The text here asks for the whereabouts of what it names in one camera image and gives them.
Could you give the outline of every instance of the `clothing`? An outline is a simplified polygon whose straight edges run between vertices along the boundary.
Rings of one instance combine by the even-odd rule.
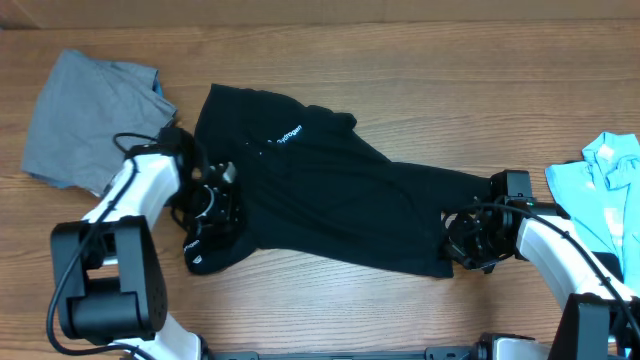
[[[358,137],[355,125],[351,114],[284,95],[213,85],[195,139],[210,163],[236,166],[246,230],[227,246],[188,238],[189,269],[206,274],[256,248],[280,248],[453,276],[451,261],[439,254],[441,211],[487,197],[489,180],[392,162]]]
[[[158,71],[148,66],[90,59],[64,50],[38,96],[22,171],[57,187],[100,195],[122,167],[111,137],[155,136],[175,106],[161,96]],[[123,138],[125,147],[144,143]]]
[[[582,150],[585,161],[546,171],[555,201],[593,252],[614,254],[624,283],[640,292],[640,146],[635,135],[604,132]]]
[[[607,269],[613,277],[618,279],[620,282],[624,282],[624,277],[622,276],[622,269],[620,268],[620,261],[618,261],[618,257],[611,253],[599,253],[594,252],[593,255],[600,261],[600,264]]]

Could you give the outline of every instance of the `wooden surface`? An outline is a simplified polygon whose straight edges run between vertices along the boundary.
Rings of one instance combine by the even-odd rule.
[[[0,0],[0,27],[42,29],[630,18],[638,0]]]
[[[0,0],[0,28],[35,29],[38,25],[15,0]]]
[[[579,159],[603,130],[640,133],[640,21],[0,33],[3,359],[61,358],[44,333],[49,233],[97,203],[20,172],[34,103],[63,48],[159,68],[189,130],[211,82],[267,89],[353,112],[357,133],[394,160],[486,176],[527,169],[543,200],[545,167]],[[215,350],[415,350],[483,331],[550,342],[559,321],[525,262],[434,280],[272,250],[196,277],[166,213],[153,234],[170,311]]]

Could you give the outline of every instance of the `wooden table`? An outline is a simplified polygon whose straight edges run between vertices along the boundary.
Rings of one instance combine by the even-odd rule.
[[[20,172],[38,92],[63,48],[160,69],[189,130],[211,82],[266,89],[354,113],[358,134],[394,160],[484,176],[527,169],[542,200],[547,166],[580,159],[604,130],[640,133],[640,21],[2,32],[3,359],[61,358],[44,333],[49,233],[97,203]],[[183,239],[163,214],[154,240],[170,311],[214,350],[415,350],[483,331],[550,342],[560,318],[525,262],[434,280],[272,250],[196,277]]]

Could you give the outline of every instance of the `black shirt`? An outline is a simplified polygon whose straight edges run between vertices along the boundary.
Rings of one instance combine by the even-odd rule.
[[[351,114],[284,95],[213,85],[195,138],[210,163],[235,164],[247,227],[231,245],[207,247],[216,239],[204,238],[185,250],[190,270],[210,273],[256,248],[282,248],[453,276],[439,253],[441,212],[485,198],[489,180],[392,162],[358,137],[355,125]]]

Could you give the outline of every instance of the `black cable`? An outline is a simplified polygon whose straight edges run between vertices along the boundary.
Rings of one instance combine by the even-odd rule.
[[[118,148],[118,150],[122,151],[123,153],[127,153],[127,149],[124,148],[124,146],[122,146],[120,144],[120,142],[118,142],[118,139],[121,137],[135,137],[138,139],[145,139],[145,140],[149,140],[149,141],[158,141],[157,138],[153,137],[153,136],[148,136],[148,135],[143,135],[143,134],[136,134],[136,133],[128,133],[128,132],[124,132],[124,133],[117,133],[115,135],[113,135],[113,138],[111,139],[113,141],[113,144]]]
[[[611,285],[611,278],[609,278],[609,277],[604,275],[602,270],[600,270],[600,267],[593,261],[591,256],[589,256],[589,253],[587,253],[587,250],[585,250],[582,246],[580,246],[580,244],[578,244],[576,239],[572,238],[571,235],[569,235],[568,231],[563,231],[562,229],[560,229],[559,227],[557,227],[556,225],[554,225],[550,221],[545,220],[541,216],[538,216],[538,215],[533,214],[533,213],[531,213],[529,211],[526,211],[526,210],[523,210],[523,209],[520,209],[520,208],[517,208],[517,207],[509,206],[509,205],[496,204],[496,203],[479,203],[479,204],[473,204],[473,205],[465,206],[462,209],[460,209],[460,212],[468,211],[468,210],[471,210],[471,209],[479,209],[479,208],[502,209],[502,210],[510,211],[512,213],[518,213],[518,214],[520,214],[520,215],[522,215],[522,216],[524,216],[526,218],[534,219],[534,220],[542,223],[543,225],[547,226],[548,228],[550,228],[551,230],[557,232],[563,238],[565,238],[571,245],[573,245],[574,248],[576,248],[578,253],[582,256],[582,258],[584,258],[585,262],[589,265],[591,270],[593,270],[593,272],[596,274],[596,276],[598,277],[598,279],[600,280],[602,285],[614,297],[614,299],[616,300],[616,302],[620,306],[620,309],[622,310],[622,312],[626,316],[627,321],[629,322],[629,325],[631,326],[633,337],[635,338],[637,343],[640,344],[640,327],[638,326],[638,322],[636,321],[636,319],[631,314],[631,311],[629,310],[629,307],[627,306],[627,304],[622,299],[622,296],[620,296],[618,291],[613,287],[613,285]]]
[[[497,265],[500,262],[503,262],[505,260],[507,260],[508,258],[510,258],[513,254],[504,254],[499,256],[497,259],[486,262],[486,263],[482,263],[480,265],[478,265],[477,267],[473,268],[473,269],[469,269],[469,270],[482,270],[484,268],[488,268],[489,266],[494,266]]]
[[[113,143],[125,153],[127,152],[127,150],[122,148],[122,146],[117,141],[117,138],[121,136],[135,136],[135,137],[141,137],[145,139],[149,138],[149,140],[155,140],[151,137],[147,137],[146,135],[139,135],[139,134],[133,134],[133,133],[118,133],[113,136],[113,139],[112,139]],[[100,346],[100,347],[82,349],[82,350],[68,349],[64,347],[62,344],[60,344],[60,342],[56,338],[56,335],[53,329],[53,322],[54,322],[56,307],[58,305],[58,301],[60,300],[60,295],[62,294],[62,290],[64,289],[64,286],[66,285],[67,281],[69,280],[69,276],[71,275],[71,270],[73,269],[73,266],[80,259],[80,256],[82,255],[82,252],[87,247],[87,245],[97,235],[100,225],[104,222],[104,220],[111,213],[111,211],[115,209],[116,205],[118,204],[122,196],[126,193],[126,191],[129,189],[129,187],[133,183],[133,180],[136,177],[136,174],[138,173],[138,164],[136,163],[135,159],[131,158],[129,160],[131,160],[133,164],[131,176],[129,176],[129,179],[124,184],[122,189],[118,191],[118,193],[113,198],[113,200],[109,201],[107,208],[100,214],[98,219],[96,219],[95,223],[91,225],[89,231],[87,232],[87,235],[85,235],[84,238],[82,238],[82,240],[80,241],[80,244],[78,245],[73,255],[71,256],[71,260],[69,261],[69,264],[67,265],[67,268],[62,274],[62,277],[60,278],[60,282],[56,286],[56,290],[53,293],[53,296],[51,297],[51,302],[49,303],[49,310],[47,312],[46,332],[47,332],[47,337],[49,338],[49,342],[51,343],[51,346],[53,346],[53,348],[56,349],[56,351],[58,351],[61,354],[69,355],[69,356],[84,356],[84,355],[100,354],[100,353],[113,351],[113,350],[127,350],[132,354],[135,354],[145,360],[154,360],[154,358],[151,355],[141,350],[138,346],[133,346],[128,344],[107,345],[107,346]]]

